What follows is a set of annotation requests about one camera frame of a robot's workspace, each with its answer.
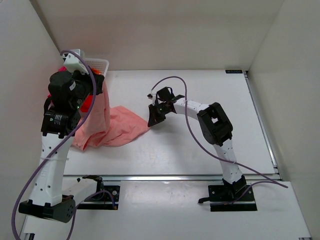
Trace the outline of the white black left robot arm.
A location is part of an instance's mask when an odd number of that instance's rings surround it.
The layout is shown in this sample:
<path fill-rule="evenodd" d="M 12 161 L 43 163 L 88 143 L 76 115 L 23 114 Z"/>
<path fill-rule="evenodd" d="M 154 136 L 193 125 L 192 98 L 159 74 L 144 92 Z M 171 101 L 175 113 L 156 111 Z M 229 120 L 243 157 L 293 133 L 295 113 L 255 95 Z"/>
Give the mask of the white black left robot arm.
<path fill-rule="evenodd" d="M 40 130 L 42 167 L 28 200 L 19 203 L 19 213 L 62 223 L 73 217 L 75 193 L 62 190 L 66 161 L 81 120 L 80 109 L 88 97 L 103 93 L 104 80 L 102 74 L 78 70 L 58 71 L 50 77 Z"/>

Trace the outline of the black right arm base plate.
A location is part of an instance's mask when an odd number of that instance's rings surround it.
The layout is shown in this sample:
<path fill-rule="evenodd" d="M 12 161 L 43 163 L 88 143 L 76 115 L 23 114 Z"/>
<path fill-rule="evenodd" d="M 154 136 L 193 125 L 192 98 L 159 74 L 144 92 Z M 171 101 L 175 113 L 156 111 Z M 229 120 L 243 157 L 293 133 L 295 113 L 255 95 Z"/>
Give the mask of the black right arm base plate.
<path fill-rule="evenodd" d="M 246 185 L 232 196 L 224 185 L 209 185 L 208 196 L 200 198 L 198 204 L 209 202 L 211 212 L 255 212 L 258 210 L 254 192 Z"/>

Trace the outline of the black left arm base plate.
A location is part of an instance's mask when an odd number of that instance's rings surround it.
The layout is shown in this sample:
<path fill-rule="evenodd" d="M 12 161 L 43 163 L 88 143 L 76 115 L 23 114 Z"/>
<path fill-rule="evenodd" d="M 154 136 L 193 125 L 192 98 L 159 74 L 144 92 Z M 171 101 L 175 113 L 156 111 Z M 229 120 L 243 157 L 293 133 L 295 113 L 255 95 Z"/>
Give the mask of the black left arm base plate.
<path fill-rule="evenodd" d="M 78 210 L 108 210 L 116 211 L 119 208 L 121 186 L 114 183 L 105 184 L 104 192 L 99 193 L 80 203 Z"/>

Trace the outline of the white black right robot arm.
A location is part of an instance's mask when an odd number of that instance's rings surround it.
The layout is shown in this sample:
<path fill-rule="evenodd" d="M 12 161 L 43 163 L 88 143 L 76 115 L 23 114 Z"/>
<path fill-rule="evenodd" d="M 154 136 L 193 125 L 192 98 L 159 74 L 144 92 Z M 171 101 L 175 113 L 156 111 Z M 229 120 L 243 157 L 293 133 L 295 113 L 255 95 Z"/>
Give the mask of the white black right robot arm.
<path fill-rule="evenodd" d="M 218 196 L 231 201 L 240 197 L 247 182 L 237 165 L 233 150 L 233 126 L 222 106 L 217 102 L 204 104 L 187 100 L 181 94 L 175 96 L 171 87 L 164 87 L 156 93 L 150 92 L 147 97 L 152 100 L 148 106 L 149 127 L 163 122 L 169 113 L 198 121 L 204 139 L 214 147 L 222 168 L 223 189 Z"/>

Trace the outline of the salmon pink polo shirt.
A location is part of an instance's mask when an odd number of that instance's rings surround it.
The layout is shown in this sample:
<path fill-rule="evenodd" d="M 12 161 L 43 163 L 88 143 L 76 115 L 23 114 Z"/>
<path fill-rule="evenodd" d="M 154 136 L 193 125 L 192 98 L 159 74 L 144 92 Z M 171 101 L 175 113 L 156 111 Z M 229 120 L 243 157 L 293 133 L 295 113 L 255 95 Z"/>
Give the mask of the salmon pink polo shirt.
<path fill-rule="evenodd" d="M 110 107 L 106 84 L 102 90 L 88 118 L 75 133 L 72 145 L 81 151 L 88 147 L 124 146 L 150 129 L 146 120 L 124 106 Z"/>

